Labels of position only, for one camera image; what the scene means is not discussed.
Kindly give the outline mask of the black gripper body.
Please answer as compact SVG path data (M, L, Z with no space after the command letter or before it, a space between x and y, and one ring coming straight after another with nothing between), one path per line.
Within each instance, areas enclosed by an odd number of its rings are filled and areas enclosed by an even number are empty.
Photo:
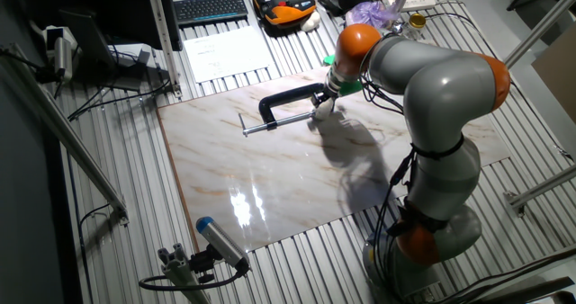
M331 98L336 99L338 97L338 90L333 89L329 85L318 85L314 93L324 94L325 102Z

